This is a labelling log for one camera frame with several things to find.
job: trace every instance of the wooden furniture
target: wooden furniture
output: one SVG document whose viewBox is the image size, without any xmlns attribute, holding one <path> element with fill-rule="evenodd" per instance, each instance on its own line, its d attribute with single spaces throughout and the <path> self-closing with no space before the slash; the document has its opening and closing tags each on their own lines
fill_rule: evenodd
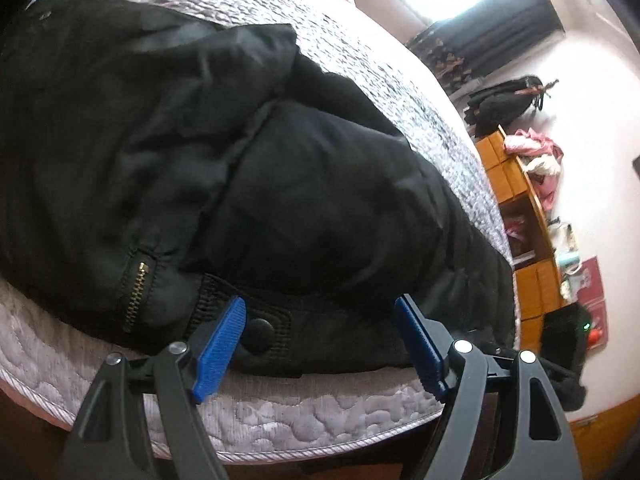
<svg viewBox="0 0 640 480">
<path fill-rule="evenodd" d="M 502 218 L 522 216 L 526 220 L 527 249 L 535 256 L 515 271 L 522 320 L 520 347 L 539 352 L 543 316 L 563 305 L 560 273 L 540 201 L 520 159 L 504 153 L 504 137 L 500 128 L 476 143 L 476 149 Z"/>
<path fill-rule="evenodd" d="M 600 480 L 638 431 L 640 396 L 571 423 L 584 480 Z"/>
</svg>

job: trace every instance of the black puffer jacket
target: black puffer jacket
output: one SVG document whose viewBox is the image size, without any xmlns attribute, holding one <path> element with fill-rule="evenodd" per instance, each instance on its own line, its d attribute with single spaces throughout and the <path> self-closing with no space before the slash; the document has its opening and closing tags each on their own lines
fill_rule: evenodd
<svg viewBox="0 0 640 480">
<path fill-rule="evenodd" d="M 289 25 L 41 0 L 4 37 L 0 102 L 0 270 L 85 332 L 153 351 L 239 293 L 236 369 L 404 366 L 390 306 L 410 292 L 513 341 L 507 261 Z"/>
</svg>

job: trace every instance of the black backpack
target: black backpack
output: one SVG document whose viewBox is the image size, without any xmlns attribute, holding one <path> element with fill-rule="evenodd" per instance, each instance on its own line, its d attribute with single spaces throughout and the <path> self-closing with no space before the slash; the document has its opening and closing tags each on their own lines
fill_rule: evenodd
<svg viewBox="0 0 640 480">
<path fill-rule="evenodd" d="M 465 109 L 465 122 L 476 126 L 477 138 L 492 134 L 499 124 L 508 126 L 532 104 L 542 110 L 546 91 L 557 82 L 543 85 L 537 76 L 527 75 L 474 92 Z"/>
</svg>

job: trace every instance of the bed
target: bed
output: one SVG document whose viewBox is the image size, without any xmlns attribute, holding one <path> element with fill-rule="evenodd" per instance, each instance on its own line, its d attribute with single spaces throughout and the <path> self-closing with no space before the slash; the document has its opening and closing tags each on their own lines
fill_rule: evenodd
<svg viewBox="0 0 640 480">
<path fill-rule="evenodd" d="M 456 110 L 426 67 L 350 3 L 130 1 L 224 25 L 291 23 L 302 52 L 324 70 L 352 78 L 413 149 L 437 167 L 471 222 L 511 261 L 494 194 Z M 116 347 L 63 324 L 5 281 L 0 282 L 0 323 L 2 389 L 38 416 L 71 427 L 96 370 Z M 145 409 L 154 451 L 168 457 L 153 397 L 145 397 Z M 412 368 L 385 368 L 295 379 L 228 373 L 214 401 L 200 410 L 223 461 L 259 463 L 367 446 L 433 420 L 442 405 L 422 389 Z"/>
</svg>

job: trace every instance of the wooden shelf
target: wooden shelf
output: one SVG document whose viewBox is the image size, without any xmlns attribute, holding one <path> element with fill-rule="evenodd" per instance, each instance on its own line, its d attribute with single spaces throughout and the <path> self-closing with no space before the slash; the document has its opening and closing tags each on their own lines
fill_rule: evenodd
<svg viewBox="0 0 640 480">
<path fill-rule="evenodd" d="M 542 319 L 564 305 L 560 295 L 560 272 L 546 228 L 546 217 L 521 160 L 504 152 L 502 128 L 476 143 L 482 165 L 494 190 L 502 218 L 523 216 L 527 251 L 535 257 L 515 271 L 523 349 L 540 351 Z"/>
</svg>

